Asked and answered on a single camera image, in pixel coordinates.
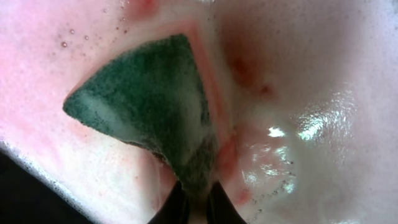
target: scouring pad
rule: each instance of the scouring pad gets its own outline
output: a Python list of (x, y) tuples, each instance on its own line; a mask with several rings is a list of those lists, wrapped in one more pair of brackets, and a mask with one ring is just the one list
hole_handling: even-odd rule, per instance
[(122, 53), (64, 102), (72, 118), (160, 155), (192, 194), (208, 187), (216, 138), (188, 39)]

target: red residue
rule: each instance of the red residue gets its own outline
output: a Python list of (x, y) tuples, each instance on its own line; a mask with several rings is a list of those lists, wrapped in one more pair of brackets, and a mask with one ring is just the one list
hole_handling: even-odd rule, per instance
[(205, 46), (199, 34), (199, 28), (195, 22), (182, 24), (182, 30), (188, 36), (193, 51), (195, 63), (198, 67), (200, 78), (203, 82), (210, 116), (217, 127), (217, 136), (220, 144), (224, 144), (229, 139), (230, 130), (228, 129), (227, 113), (224, 110), (225, 99), (221, 96), (219, 87), (215, 81), (215, 71), (213, 64), (210, 63)]
[(158, 0), (129, 0), (125, 16), (130, 21), (142, 21), (155, 16), (159, 11)]
[(249, 189), (242, 189), (236, 199), (234, 200), (235, 204), (244, 205), (251, 198), (251, 192)]
[(231, 136), (230, 140), (220, 148), (217, 155), (216, 165), (221, 181), (229, 181), (236, 169), (237, 163), (235, 137)]

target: sponge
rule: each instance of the sponge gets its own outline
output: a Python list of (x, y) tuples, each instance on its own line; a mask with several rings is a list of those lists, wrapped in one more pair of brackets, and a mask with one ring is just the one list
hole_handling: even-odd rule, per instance
[(183, 188), (208, 188), (217, 142), (190, 43), (183, 34), (122, 53), (64, 102), (103, 134), (160, 155)]

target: wet surface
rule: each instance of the wet surface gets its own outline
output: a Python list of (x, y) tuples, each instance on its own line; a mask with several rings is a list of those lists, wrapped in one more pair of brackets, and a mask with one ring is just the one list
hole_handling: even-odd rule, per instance
[(61, 108), (123, 50), (183, 32), (216, 126), (219, 178), (247, 222), (395, 223), (391, 2), (153, 3), (4, 6), (0, 137), (16, 159), (93, 220), (148, 221), (172, 171)]

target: black tongs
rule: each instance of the black tongs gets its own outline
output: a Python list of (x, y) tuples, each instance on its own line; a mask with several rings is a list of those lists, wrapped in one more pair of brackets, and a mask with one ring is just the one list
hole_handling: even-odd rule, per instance
[[(187, 224), (190, 214), (189, 197), (177, 181), (163, 207), (148, 224)], [(212, 187), (206, 203), (208, 224), (246, 224), (229, 200), (220, 182)]]

